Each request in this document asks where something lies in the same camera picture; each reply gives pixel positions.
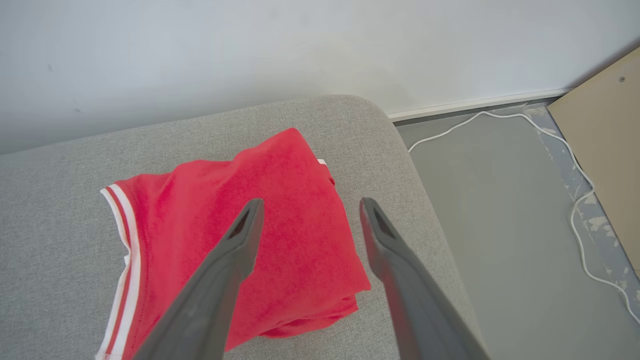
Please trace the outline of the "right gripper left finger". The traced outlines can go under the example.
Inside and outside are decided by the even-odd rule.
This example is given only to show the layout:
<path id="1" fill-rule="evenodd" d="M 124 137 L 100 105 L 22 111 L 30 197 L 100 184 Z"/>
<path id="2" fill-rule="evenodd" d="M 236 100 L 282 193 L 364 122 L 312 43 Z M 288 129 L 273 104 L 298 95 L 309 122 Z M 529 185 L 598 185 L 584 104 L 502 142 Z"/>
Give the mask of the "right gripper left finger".
<path id="1" fill-rule="evenodd" d="M 265 203 L 251 199 L 140 346 L 137 360 L 221 360 L 242 282 L 254 271 Z"/>

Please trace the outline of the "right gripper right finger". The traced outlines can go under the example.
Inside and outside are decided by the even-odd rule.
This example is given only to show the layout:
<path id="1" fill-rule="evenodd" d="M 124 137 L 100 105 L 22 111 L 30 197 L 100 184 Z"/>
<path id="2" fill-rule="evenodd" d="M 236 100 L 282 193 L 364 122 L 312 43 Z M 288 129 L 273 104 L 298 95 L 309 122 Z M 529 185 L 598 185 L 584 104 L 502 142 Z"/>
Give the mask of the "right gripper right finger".
<path id="1" fill-rule="evenodd" d="M 478 338 L 375 199 L 361 199 L 359 218 L 368 264 L 384 285 L 400 358 L 487 360 Z"/>

